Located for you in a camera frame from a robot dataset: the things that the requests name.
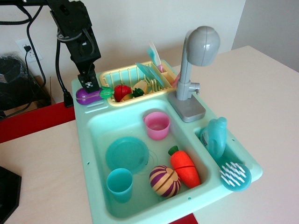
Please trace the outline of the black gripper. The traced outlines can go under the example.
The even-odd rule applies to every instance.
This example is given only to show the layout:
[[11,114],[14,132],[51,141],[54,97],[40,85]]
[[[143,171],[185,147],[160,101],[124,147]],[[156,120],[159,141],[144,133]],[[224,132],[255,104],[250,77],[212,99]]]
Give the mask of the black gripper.
[[71,54],[71,60],[79,70],[78,80],[85,92],[96,92],[99,84],[94,71],[94,62],[101,58],[99,47],[92,28],[84,28],[80,36],[67,41],[66,46]]

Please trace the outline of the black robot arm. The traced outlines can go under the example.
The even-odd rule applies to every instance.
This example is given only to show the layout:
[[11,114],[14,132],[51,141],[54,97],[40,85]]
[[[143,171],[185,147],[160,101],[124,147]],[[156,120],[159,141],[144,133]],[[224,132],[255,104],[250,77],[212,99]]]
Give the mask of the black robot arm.
[[88,11],[81,1],[69,0],[2,0],[1,5],[17,7],[48,6],[50,14],[62,35],[79,75],[78,79],[87,93],[100,89],[94,62],[101,57]]

